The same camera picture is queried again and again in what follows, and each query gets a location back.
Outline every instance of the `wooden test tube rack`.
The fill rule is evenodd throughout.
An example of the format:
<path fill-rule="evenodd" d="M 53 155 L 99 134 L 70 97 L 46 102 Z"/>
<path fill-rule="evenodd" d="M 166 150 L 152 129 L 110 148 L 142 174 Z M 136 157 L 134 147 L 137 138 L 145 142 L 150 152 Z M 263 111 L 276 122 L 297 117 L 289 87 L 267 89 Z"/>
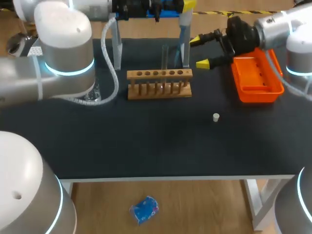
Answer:
<path fill-rule="evenodd" d="M 191 97 L 192 77 L 191 69 L 127 71 L 128 99 Z"/>

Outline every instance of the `blue led ring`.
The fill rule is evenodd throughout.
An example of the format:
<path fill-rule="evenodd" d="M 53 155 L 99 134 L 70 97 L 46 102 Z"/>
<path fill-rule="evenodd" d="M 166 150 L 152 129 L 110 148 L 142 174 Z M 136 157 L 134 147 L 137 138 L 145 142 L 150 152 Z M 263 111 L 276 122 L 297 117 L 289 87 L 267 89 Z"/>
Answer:
<path fill-rule="evenodd" d="M 80 74 L 88 71 L 93 66 L 93 64 L 94 64 L 94 59 L 89 66 L 87 66 L 86 68 L 84 68 L 80 71 L 76 71 L 76 72 L 60 72 L 58 70 L 55 70 L 55 69 L 49 67 L 49 65 L 47 63 L 45 63 L 45 66 L 48 68 L 48 70 L 50 72 L 52 72 L 53 74 L 58 75 L 58 76 L 77 76 L 77 75 L 80 75 Z"/>

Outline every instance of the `white table frame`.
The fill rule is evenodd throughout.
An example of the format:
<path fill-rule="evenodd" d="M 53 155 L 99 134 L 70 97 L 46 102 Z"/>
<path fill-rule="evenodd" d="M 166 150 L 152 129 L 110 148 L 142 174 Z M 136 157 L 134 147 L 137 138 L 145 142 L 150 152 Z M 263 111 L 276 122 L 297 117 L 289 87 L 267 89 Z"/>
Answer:
<path fill-rule="evenodd" d="M 169 176 L 169 177 L 125 177 L 96 179 L 63 179 L 66 191 L 71 195 L 73 183 L 113 182 L 113 181 L 168 181 L 168 180 L 244 180 L 249 206 L 252 213 L 253 229 L 263 231 L 273 220 L 273 205 L 276 195 L 293 175 L 254 175 L 254 176 Z M 259 191 L 257 179 L 267 179 Z"/>

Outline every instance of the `yellow black caution tape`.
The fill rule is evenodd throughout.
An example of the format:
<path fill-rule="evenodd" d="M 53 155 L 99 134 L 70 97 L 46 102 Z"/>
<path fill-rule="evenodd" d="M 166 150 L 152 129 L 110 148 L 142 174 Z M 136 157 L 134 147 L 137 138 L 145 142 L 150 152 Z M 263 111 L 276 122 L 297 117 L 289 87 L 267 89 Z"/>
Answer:
<path fill-rule="evenodd" d="M 193 15 L 223 15 L 230 18 L 235 14 L 275 14 L 277 12 L 278 11 L 194 11 Z"/>

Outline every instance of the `white table leg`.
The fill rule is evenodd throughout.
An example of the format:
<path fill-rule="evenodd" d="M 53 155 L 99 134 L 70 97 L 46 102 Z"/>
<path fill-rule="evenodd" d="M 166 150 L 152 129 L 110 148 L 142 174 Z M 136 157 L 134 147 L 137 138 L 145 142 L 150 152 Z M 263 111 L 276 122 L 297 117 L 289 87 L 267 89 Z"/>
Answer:
<path fill-rule="evenodd" d="M 255 179 L 244 180 L 255 231 L 263 231 L 274 220 L 274 201 L 287 181 L 288 179 L 269 179 L 259 192 Z"/>
<path fill-rule="evenodd" d="M 61 183 L 64 187 L 64 189 L 67 191 L 67 193 L 69 194 L 69 196 L 72 196 L 72 190 L 73 190 L 73 184 L 72 182 L 64 182 L 61 180 Z"/>

